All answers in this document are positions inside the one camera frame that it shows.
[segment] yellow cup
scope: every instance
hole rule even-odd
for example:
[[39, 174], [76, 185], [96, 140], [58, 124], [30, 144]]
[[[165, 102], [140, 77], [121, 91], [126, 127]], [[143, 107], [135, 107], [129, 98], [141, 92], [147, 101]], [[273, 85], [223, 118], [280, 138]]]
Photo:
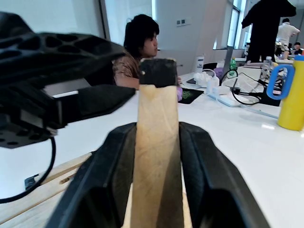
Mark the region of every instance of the yellow cup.
[[[279, 65], [273, 70], [267, 95], [283, 101], [278, 125], [289, 130], [300, 131], [304, 127], [304, 56], [296, 56], [294, 60], [294, 66]], [[287, 77], [281, 95], [274, 95], [273, 89], [277, 75], [282, 68], [287, 68]]]

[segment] white cable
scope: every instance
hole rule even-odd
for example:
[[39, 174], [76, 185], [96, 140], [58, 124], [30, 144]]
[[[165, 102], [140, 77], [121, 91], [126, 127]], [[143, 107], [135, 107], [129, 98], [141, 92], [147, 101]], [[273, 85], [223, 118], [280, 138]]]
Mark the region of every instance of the white cable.
[[275, 115], [271, 115], [269, 113], [265, 113], [265, 112], [262, 112], [261, 110], [257, 110], [257, 109], [254, 109], [254, 108], [250, 108], [246, 105], [241, 105], [241, 108], [244, 108], [244, 109], [247, 109], [251, 112], [254, 112], [254, 113], [257, 113], [257, 114], [261, 114], [261, 115], [264, 115], [264, 116], [268, 116], [268, 117], [272, 117], [272, 118], [275, 118], [275, 119], [278, 119], [279, 117], [275, 116]]

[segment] plastic bottle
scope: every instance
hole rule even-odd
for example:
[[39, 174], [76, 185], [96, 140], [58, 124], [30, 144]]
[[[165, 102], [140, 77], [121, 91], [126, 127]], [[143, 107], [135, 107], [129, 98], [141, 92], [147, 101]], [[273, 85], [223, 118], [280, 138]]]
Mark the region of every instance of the plastic bottle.
[[272, 66], [272, 57], [267, 56], [266, 60], [264, 60], [262, 65], [262, 78], [266, 78], [270, 76], [271, 66]]
[[272, 66], [272, 57], [271, 56], [267, 56], [266, 57], [266, 62], [269, 65], [269, 67], [271, 67]]
[[[237, 63], [236, 63], [236, 58], [232, 58], [231, 62], [230, 62], [230, 70], [236, 70], [237, 69]], [[233, 76], [235, 72], [231, 71], [229, 72], [230, 76]]]

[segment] window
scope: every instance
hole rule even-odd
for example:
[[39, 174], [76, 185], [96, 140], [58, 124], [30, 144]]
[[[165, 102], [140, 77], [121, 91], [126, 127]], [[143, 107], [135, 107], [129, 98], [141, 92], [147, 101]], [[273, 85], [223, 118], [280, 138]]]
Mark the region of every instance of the window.
[[247, 1], [249, 0], [228, 0], [223, 28], [222, 47], [232, 46], [236, 49], [239, 48], [242, 20], [244, 18]]
[[237, 34], [237, 28], [238, 28], [238, 17], [239, 17], [239, 11], [237, 9], [232, 10], [231, 14], [231, 22], [230, 22], [230, 29], [229, 29], [229, 35], [228, 35], [228, 46], [234, 47], [235, 41], [236, 41], [236, 34]]

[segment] person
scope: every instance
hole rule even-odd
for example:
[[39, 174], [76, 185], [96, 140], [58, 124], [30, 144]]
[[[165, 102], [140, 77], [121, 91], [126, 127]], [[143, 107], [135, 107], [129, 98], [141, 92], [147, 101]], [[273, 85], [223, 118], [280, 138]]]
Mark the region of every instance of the person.
[[158, 24], [144, 14], [127, 23], [123, 43], [125, 56], [113, 62], [116, 85], [139, 89], [140, 60], [157, 55], [159, 32]]
[[247, 61], [262, 62], [267, 56], [275, 61], [275, 41], [281, 17], [293, 17], [296, 7], [288, 0], [261, 0], [248, 12], [242, 28], [253, 24]]
[[288, 58], [289, 55], [289, 40], [290, 37], [300, 32], [295, 26], [290, 25], [288, 18], [283, 19], [283, 24], [279, 26], [277, 33], [277, 40], [282, 43], [284, 51], [284, 59]]
[[295, 48], [295, 52], [294, 52], [295, 56], [302, 54], [303, 51], [301, 50], [301, 43], [300, 42], [296, 42], [294, 44], [294, 48]]

